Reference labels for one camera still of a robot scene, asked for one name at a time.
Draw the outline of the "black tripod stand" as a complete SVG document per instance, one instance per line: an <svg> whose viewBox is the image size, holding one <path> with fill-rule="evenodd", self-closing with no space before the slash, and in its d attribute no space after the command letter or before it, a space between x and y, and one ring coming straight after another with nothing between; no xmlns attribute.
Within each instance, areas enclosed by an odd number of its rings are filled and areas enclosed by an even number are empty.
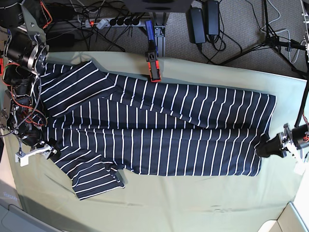
<svg viewBox="0 0 309 232"><path fill-rule="evenodd" d="M299 126L299 123L301 121L301 119L303 119L305 121L306 124L308 124L308 120L307 118L304 116L304 110L305 110L305 105L306 105L306 101L307 101L307 96L309 93L309 72L303 72L298 70L294 64L292 62L290 62L290 60L288 58L286 58L282 53L281 53L281 48L284 47L286 48L287 51L290 51L291 49L297 49L297 50L302 50L302 51L306 51L306 53L309 53L309 32L308 30L305 31L305 45L302 45L294 40L288 39L287 38L287 42L282 42L280 41L280 36L278 35L277 32L275 32L275 30L271 27L270 25L270 21L268 20L268 10L267 10L267 4L270 4L270 1L268 0L263 0L263 5L264 5L264 15L265 15L265 29L263 29L262 27L260 27L260 31L265 33L265 40L246 50L246 51L241 51L241 53L239 53L238 55L235 55L223 62L221 62L219 65L224 66L250 52L256 51L257 49L261 48L261 47L267 47L267 48L271 48L272 50L274 50L290 67L291 70L295 73L297 73L298 78L305 80L306 81L306 86L305 86L305 90L303 93L303 97L302 97L302 101L301 101L301 105L299 108L299 112L295 121L295 127Z"/></svg>

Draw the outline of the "light green table cloth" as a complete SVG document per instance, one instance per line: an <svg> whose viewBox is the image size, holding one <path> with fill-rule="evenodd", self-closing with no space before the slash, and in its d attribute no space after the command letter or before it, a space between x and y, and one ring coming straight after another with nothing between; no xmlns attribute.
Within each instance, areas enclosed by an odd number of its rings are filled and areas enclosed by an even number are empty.
<svg viewBox="0 0 309 232"><path fill-rule="evenodd" d="M101 70L148 73L144 56L120 52L53 52L53 63L78 64L92 59ZM193 83L250 89L277 96L269 135L293 126L305 80L245 69L160 58L162 82ZM125 170L124 189L78 200L71 181L39 155L29 165L15 163L18 141L5 138L8 158L22 209L68 232L257 232L277 219L294 200L305 179L294 173L295 159L264 159L256 177L147 176Z"/></svg>

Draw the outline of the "black box under table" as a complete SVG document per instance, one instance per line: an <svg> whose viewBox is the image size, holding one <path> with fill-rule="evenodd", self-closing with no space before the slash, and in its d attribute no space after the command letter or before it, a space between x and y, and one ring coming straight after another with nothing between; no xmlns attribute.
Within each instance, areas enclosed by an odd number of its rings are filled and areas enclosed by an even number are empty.
<svg viewBox="0 0 309 232"><path fill-rule="evenodd" d="M168 12L184 13L193 0L123 0L125 6L133 13Z"/></svg>

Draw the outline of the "grey power strip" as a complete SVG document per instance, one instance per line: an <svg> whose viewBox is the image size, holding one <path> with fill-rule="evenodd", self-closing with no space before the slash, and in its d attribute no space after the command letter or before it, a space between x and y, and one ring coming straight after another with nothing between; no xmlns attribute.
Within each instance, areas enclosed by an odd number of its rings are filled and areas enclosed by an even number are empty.
<svg viewBox="0 0 309 232"><path fill-rule="evenodd" d="M145 27L145 20L141 17L116 17L116 18L98 18L98 19L87 19L82 23L85 28L118 28L118 27Z"/></svg>

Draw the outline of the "black power adapter left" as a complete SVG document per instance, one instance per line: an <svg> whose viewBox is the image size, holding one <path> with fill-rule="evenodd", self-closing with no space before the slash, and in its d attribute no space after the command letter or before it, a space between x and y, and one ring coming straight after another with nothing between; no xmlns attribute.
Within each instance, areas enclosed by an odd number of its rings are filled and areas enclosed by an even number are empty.
<svg viewBox="0 0 309 232"><path fill-rule="evenodd" d="M204 33L202 10L197 7L191 7L186 14L186 19L190 43L204 44L206 42L206 38Z"/></svg>

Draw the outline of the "aluminium profile post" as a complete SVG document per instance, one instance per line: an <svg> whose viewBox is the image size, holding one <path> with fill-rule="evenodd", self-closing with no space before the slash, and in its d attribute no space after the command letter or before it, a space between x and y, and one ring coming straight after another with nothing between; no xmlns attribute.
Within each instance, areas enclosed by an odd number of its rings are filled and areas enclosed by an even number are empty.
<svg viewBox="0 0 309 232"><path fill-rule="evenodd" d="M154 38L157 46L159 57L166 54L166 26L170 13L166 12L149 12L154 26Z"/></svg>

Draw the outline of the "navy white striped T-shirt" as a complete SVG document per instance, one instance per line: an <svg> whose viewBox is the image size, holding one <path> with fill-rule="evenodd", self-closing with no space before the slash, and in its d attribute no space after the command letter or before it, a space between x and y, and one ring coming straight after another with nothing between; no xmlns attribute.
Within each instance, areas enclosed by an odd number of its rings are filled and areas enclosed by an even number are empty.
<svg viewBox="0 0 309 232"><path fill-rule="evenodd" d="M88 61L48 63L40 102L54 164L78 199L124 188L120 169L160 176L256 176L277 99L222 87L153 83Z"/></svg>

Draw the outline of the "blue orange centre clamp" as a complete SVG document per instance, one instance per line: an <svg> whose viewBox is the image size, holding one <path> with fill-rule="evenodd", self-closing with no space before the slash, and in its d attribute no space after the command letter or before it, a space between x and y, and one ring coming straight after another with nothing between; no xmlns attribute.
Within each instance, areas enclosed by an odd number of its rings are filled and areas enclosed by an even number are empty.
<svg viewBox="0 0 309 232"><path fill-rule="evenodd" d="M148 62L150 81L160 82L161 73L159 60L157 59L157 47L155 43L154 27L151 20L145 21L146 33L148 38L148 50L145 53L146 61Z"/></svg>

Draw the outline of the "black power adapter right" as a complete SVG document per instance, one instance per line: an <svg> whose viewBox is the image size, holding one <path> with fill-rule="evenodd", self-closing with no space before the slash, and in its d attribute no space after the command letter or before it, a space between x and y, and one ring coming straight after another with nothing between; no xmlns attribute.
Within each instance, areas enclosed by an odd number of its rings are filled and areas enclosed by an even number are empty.
<svg viewBox="0 0 309 232"><path fill-rule="evenodd" d="M205 21L205 34L210 43L215 43L219 36L219 2L216 0L207 0L203 5L203 14Z"/></svg>

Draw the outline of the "black power adapter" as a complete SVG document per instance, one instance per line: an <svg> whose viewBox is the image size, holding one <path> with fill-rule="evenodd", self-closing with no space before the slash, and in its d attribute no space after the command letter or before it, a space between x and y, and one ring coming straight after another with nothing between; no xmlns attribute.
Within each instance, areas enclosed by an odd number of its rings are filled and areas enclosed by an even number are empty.
<svg viewBox="0 0 309 232"><path fill-rule="evenodd" d="M219 2L216 0L207 0L203 5L203 14L205 21L205 34L210 43L215 43L219 36Z"/></svg>
<svg viewBox="0 0 309 232"><path fill-rule="evenodd" d="M206 38L204 33L202 10L197 7L191 7L186 14L186 19L190 43L204 44L206 42Z"/></svg>

